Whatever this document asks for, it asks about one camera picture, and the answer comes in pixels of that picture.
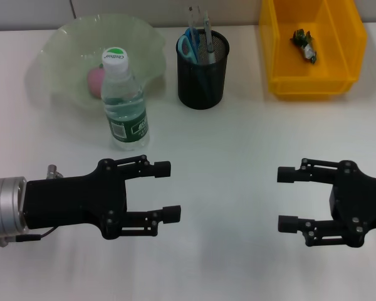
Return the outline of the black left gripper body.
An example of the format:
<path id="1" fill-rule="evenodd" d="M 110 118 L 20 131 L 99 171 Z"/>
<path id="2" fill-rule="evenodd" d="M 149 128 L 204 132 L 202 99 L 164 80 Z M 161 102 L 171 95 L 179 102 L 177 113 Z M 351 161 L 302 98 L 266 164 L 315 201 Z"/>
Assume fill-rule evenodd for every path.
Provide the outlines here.
<path id="1" fill-rule="evenodd" d="M 31 230 L 86 223 L 114 240 L 121 235 L 125 204 L 117 161 L 102 159 L 84 176 L 27 182 L 23 215 Z"/>

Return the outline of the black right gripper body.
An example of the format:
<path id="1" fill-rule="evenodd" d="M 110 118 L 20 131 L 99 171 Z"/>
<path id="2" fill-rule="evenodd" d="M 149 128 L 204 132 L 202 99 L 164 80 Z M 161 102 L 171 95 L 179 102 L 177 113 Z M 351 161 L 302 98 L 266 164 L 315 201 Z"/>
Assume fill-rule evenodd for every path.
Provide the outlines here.
<path id="1" fill-rule="evenodd" d="M 376 178 L 364 174 L 353 161 L 341 161 L 330 194 L 334 221 L 343 226 L 343 244 L 359 248 L 376 229 Z"/>

